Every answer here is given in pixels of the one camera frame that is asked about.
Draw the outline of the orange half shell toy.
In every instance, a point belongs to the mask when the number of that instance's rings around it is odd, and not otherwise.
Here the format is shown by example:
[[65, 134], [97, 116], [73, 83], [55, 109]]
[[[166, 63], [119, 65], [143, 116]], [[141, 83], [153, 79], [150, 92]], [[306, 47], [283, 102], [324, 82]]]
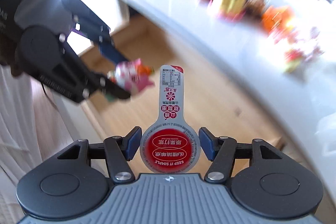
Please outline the orange half shell toy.
[[261, 16], [264, 30], [271, 34], [274, 31], [290, 33], [293, 29], [293, 12], [289, 7], [269, 6]]

